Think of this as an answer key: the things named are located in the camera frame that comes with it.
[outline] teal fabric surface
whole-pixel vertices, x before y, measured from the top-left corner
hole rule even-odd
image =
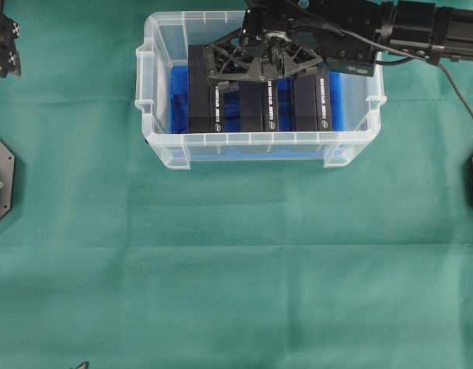
[[[243,1],[7,3],[0,368],[473,368],[473,127],[439,71],[385,70],[347,168],[169,171],[133,104],[144,21]],[[473,64],[446,65],[473,104]]]

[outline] black hexagonal plate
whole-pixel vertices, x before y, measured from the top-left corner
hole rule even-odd
[[[0,142],[0,219],[11,210],[14,155]]]

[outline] black box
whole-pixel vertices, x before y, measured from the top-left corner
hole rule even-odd
[[[330,78],[325,64],[316,75],[293,81],[292,103],[296,131],[332,131]]]

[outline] black mount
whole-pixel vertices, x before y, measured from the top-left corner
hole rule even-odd
[[[0,0],[0,77],[6,77],[8,73],[21,74],[19,53],[15,49],[19,25],[2,14],[3,5]],[[12,208],[14,168],[14,155],[0,141],[0,219]]]

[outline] green cloth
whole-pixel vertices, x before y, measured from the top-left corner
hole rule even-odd
[[[169,171],[133,102],[144,21],[243,1],[7,3],[0,368],[473,368],[473,127],[440,71],[385,69],[347,168]],[[473,63],[445,64],[473,104]]]

